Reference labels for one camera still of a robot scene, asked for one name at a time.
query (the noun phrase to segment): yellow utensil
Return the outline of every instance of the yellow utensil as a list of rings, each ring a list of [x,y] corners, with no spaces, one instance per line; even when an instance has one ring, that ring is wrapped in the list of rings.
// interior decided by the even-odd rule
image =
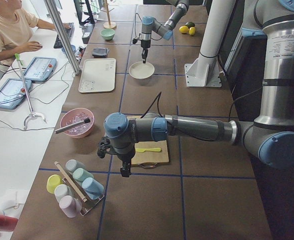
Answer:
[[[155,147],[155,148],[136,148],[136,152],[138,153],[144,153],[144,152],[161,152],[161,147]]]

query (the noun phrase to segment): shirt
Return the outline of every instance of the shirt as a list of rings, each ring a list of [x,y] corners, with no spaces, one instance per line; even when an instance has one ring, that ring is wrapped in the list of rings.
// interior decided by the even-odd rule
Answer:
[[[17,20],[13,22],[0,15],[0,52],[27,43],[33,35],[31,28],[38,24],[38,17],[23,8],[16,10],[15,14]],[[14,60],[12,57],[1,63],[11,65]]]

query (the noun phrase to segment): man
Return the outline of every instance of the man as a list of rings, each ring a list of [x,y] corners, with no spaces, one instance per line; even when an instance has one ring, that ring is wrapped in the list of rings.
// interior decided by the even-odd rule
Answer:
[[[15,54],[35,52],[42,48],[37,41],[29,41],[33,35],[31,28],[55,29],[22,8],[21,0],[0,0],[0,61],[11,65]]]

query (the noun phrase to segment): wooden cutting board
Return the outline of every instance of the wooden cutting board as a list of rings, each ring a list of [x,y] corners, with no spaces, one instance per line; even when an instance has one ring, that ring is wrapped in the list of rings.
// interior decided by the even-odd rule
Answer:
[[[140,116],[128,116],[129,119],[140,118]],[[169,163],[169,154],[167,147],[167,140],[164,141],[141,141],[135,143],[136,149],[153,149],[161,148],[160,152],[137,152],[131,160],[132,167],[142,167],[142,166],[158,166]]]

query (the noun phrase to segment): red can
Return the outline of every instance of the red can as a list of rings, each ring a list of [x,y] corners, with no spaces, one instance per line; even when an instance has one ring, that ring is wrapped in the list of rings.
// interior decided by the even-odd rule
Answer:
[[[17,225],[18,219],[11,216],[0,215],[0,231],[12,232]]]

